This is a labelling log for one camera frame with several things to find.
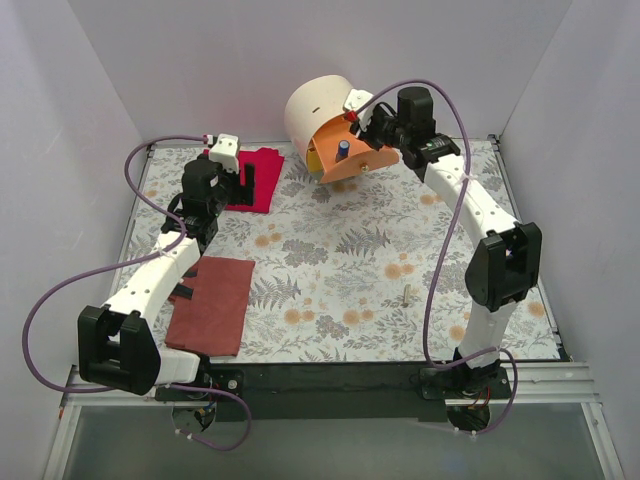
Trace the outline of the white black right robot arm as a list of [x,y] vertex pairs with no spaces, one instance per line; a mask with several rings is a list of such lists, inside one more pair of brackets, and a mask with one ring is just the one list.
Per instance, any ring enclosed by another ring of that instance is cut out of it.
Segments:
[[429,383],[475,397],[496,379],[502,341],[517,305],[537,285],[542,232],[502,209],[471,175],[471,151],[438,132],[431,95],[434,85],[397,84],[397,106],[387,107],[376,95],[344,103],[350,131],[370,148],[400,152],[405,166],[437,193],[474,248],[465,271],[472,300],[466,332],[452,362],[426,369]]

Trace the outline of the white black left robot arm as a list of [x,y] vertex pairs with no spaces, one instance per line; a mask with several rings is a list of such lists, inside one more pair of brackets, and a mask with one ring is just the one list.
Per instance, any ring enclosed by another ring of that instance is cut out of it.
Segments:
[[211,392],[213,377],[200,367],[200,356],[158,347],[152,327],[183,275],[214,239],[223,210],[253,205],[255,175],[251,163],[228,170],[205,155],[185,165],[182,190],[162,211],[165,221],[151,257],[103,306],[87,306],[79,315],[82,380],[136,395],[171,383],[193,400]]

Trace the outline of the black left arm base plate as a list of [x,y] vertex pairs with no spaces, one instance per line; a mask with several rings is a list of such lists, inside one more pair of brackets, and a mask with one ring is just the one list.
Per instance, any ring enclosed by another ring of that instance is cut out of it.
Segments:
[[157,387],[154,398],[157,401],[165,402],[209,402],[217,400],[219,395],[203,392],[204,388],[216,389],[231,393],[236,396],[242,395],[245,375],[238,369],[208,369],[200,370],[195,380],[190,383],[182,383],[183,386],[198,388],[198,391],[184,391],[166,386]]

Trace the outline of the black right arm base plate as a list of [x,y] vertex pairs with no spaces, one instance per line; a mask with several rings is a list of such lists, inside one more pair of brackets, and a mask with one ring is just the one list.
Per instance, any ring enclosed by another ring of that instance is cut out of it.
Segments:
[[471,370],[456,367],[446,371],[423,368],[418,381],[426,400],[474,400],[486,394],[491,399],[508,399],[512,393],[503,367]]

